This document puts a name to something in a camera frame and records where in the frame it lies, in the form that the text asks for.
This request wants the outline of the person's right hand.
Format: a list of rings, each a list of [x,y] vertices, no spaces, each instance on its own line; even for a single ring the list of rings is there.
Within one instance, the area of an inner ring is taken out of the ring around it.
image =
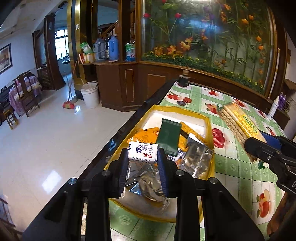
[[[271,237],[280,227],[287,215],[295,206],[295,195],[285,192],[275,213],[269,221],[266,231],[267,235]]]

